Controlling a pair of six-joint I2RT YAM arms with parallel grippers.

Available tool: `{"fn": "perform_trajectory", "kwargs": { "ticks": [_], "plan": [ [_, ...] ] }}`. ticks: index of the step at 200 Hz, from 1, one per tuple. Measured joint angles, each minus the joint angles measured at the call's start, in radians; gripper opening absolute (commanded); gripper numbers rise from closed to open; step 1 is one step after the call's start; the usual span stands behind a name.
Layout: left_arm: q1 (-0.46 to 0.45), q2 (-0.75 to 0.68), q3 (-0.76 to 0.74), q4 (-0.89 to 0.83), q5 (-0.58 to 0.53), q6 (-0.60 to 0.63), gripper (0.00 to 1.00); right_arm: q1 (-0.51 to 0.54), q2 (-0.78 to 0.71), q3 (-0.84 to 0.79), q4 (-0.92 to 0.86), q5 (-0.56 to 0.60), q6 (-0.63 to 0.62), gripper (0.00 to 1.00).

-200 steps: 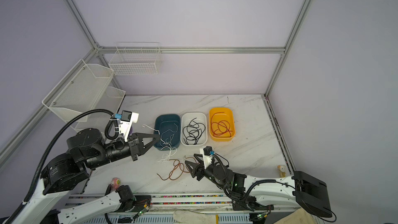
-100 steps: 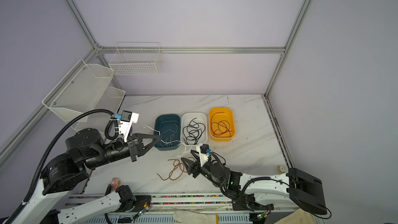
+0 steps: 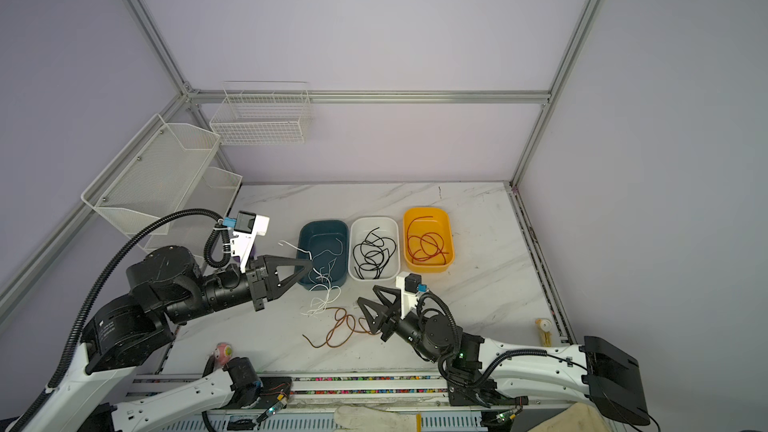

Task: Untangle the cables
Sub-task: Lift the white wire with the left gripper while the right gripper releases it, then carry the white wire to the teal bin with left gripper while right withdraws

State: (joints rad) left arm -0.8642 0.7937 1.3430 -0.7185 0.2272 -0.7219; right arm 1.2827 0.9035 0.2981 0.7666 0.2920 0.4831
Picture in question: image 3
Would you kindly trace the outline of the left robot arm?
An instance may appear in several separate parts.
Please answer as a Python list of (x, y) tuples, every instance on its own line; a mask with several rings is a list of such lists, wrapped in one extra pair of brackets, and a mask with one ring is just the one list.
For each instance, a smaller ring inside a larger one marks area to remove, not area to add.
[[(214, 222), (203, 250), (214, 273), (203, 274), (183, 246), (161, 247), (127, 269), (127, 294), (93, 308), (107, 280), (139, 242), (192, 216)], [(156, 350), (174, 342), (172, 326), (245, 303), (260, 311), (311, 271), (306, 259), (252, 256), (260, 219), (247, 212), (230, 219), (191, 208), (166, 215), (132, 236), (88, 292), (51, 379), (21, 416), (2, 421), (3, 430), (149, 431), (198, 412), (257, 402), (263, 383), (245, 357), (231, 358), (195, 382), (148, 399), (111, 405), (105, 398)]]

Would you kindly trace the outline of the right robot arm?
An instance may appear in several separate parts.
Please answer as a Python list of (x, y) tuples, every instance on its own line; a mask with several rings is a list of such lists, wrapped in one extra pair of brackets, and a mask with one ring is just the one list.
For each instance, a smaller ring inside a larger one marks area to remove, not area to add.
[(424, 286), (375, 286), (360, 307), (373, 333), (401, 338), (446, 381), (453, 405), (521, 407), (533, 398), (587, 403), (634, 430), (657, 427), (638, 360), (607, 340), (522, 346), (464, 331), (447, 304)]

